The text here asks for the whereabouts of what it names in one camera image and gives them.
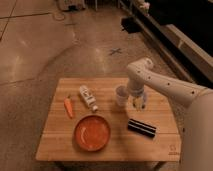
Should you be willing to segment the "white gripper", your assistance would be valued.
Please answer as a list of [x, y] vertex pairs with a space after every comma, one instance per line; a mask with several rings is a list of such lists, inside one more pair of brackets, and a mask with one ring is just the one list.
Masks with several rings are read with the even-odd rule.
[[[140, 99], [140, 105], [139, 105], [139, 109], [143, 110], [145, 108], [145, 102], [143, 100], [143, 96], [144, 96], [144, 90], [128, 90], [129, 94], [135, 98], [142, 98]], [[138, 110], [137, 108], [137, 102], [136, 99], [133, 99], [133, 107]]]

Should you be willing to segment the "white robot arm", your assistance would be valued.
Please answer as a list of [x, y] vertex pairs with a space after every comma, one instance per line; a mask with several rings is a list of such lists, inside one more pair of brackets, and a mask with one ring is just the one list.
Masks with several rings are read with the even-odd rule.
[[148, 86], [184, 106], [179, 171], [213, 171], [213, 89], [155, 73], [153, 67], [150, 58], [127, 65], [129, 93], [140, 96]]

